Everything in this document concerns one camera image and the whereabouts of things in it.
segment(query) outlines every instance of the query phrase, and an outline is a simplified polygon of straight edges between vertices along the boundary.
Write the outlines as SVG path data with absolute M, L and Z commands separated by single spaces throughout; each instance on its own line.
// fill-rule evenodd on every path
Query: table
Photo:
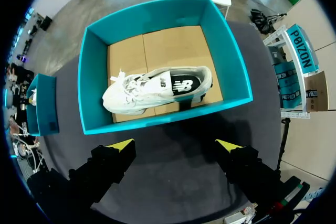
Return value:
M 185 121 L 130 131 L 84 135 L 77 99 L 78 57 L 55 73 L 59 134 L 41 137 L 49 168 L 68 178 L 98 145 L 135 139 L 137 157 L 119 185 L 92 207 L 125 223 L 204 223 L 241 210 L 247 198 L 208 151 L 215 139 L 259 150 L 275 169 L 281 142 L 280 101 L 269 52 L 249 24 L 229 22 L 245 60 L 254 100 Z

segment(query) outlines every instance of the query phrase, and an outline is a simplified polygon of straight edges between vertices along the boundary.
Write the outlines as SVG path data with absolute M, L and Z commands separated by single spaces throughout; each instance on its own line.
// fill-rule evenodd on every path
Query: teal sign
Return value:
M 306 32 L 299 25 L 294 24 L 287 29 L 287 33 L 299 57 L 302 72 L 310 73 L 318 70 L 319 63 Z

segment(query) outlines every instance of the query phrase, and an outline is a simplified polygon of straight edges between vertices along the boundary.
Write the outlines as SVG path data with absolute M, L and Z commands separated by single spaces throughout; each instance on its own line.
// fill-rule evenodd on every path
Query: new balance logo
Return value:
M 177 92 L 186 92 L 191 89 L 191 85 L 193 84 L 192 80 L 186 80 L 186 81 L 175 81 L 173 85 L 173 91 Z
M 160 78 L 160 84 L 162 87 L 166 87 L 166 79 Z

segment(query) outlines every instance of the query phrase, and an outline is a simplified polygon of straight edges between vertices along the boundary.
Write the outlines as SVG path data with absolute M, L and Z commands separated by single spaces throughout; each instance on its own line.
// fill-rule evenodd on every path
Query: teal box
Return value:
M 285 109 L 293 109 L 301 103 L 300 84 L 298 82 L 283 87 L 280 91 L 283 107 Z
M 302 72 L 310 73 L 319 69 L 319 62 L 306 32 L 297 24 L 287 29 L 287 34 L 299 57 Z
M 274 65 L 274 70 L 277 74 L 278 83 L 281 88 L 292 85 L 298 81 L 298 75 L 292 61 Z
M 29 98 L 36 89 L 36 106 L 27 106 L 29 134 L 44 136 L 58 133 L 56 113 L 56 78 L 39 73 L 27 90 Z
M 107 47 L 140 34 L 200 25 L 224 100 L 187 111 L 114 123 L 102 105 L 108 87 Z M 78 63 L 78 104 L 84 134 L 170 123 L 233 108 L 253 100 L 245 63 L 223 15 L 211 0 L 156 0 L 112 13 L 88 26 Z

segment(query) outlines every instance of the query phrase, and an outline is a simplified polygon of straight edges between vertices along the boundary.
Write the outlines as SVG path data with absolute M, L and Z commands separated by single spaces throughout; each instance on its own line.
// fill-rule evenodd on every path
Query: white sneaker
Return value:
M 205 66 L 167 67 L 127 77 L 120 71 L 111 80 L 115 83 L 106 89 L 103 106 L 112 113 L 128 115 L 171 102 L 201 102 L 212 86 L 211 71 Z

